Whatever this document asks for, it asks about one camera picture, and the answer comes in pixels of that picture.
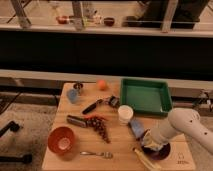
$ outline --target wooden cutting board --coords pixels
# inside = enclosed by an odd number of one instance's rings
[[[67,91],[73,88],[72,83],[64,84],[60,98],[57,114],[52,130],[59,126],[71,128],[76,136],[76,143],[70,153],[57,156],[48,147],[43,160],[43,171],[74,171],[74,170],[108,170],[108,171],[143,171],[147,170],[132,151],[133,147],[140,149],[138,141],[135,140],[128,126],[119,124],[117,109],[108,105],[101,105],[91,113],[99,114],[107,118],[106,125],[111,140],[105,143],[92,128],[81,128],[66,122],[67,115],[83,117],[82,111],[97,99],[106,98],[111,95],[120,97],[120,84],[110,83],[106,91],[98,90],[95,83],[85,83],[83,92],[76,104],[72,104],[67,98]],[[160,119],[137,116],[145,129],[151,128]],[[184,135],[179,135],[171,141],[171,152],[169,156],[158,163],[162,170],[170,171],[193,171],[195,164]],[[99,156],[82,156],[81,151],[110,151],[113,159],[104,159]]]

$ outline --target metal rod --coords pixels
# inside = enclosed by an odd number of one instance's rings
[[[25,4],[23,5],[23,8],[27,7],[27,5],[31,2],[32,0],[28,0],[27,2],[25,2]],[[16,13],[13,14],[13,16],[6,22],[7,24],[10,23],[14,17],[16,16]]]
[[[11,0],[13,8],[18,16],[19,24],[22,28],[29,28],[31,26],[30,20],[27,18],[24,8],[22,7],[20,0]]]
[[[175,15],[175,11],[179,0],[169,0],[165,16],[162,23],[162,32],[167,33],[171,29],[172,19]]]
[[[83,17],[81,11],[81,2],[72,1],[73,15],[74,15],[74,26],[76,30],[82,30],[84,28]]]

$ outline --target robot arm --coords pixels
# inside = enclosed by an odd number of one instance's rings
[[[160,151],[181,133],[191,136],[213,154],[213,133],[200,123],[200,115],[193,109],[172,109],[165,120],[147,131],[141,143],[145,148]]]

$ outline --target black knife handle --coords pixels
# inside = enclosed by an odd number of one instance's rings
[[[93,103],[91,104],[90,106],[88,106],[86,109],[83,110],[83,114],[87,114],[89,113],[90,111],[92,111],[93,109],[95,109],[97,107],[97,103]]]

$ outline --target plastic cup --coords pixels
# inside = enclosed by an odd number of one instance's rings
[[[121,125],[127,125],[134,114],[133,109],[128,105],[122,105],[118,108],[118,118]]]

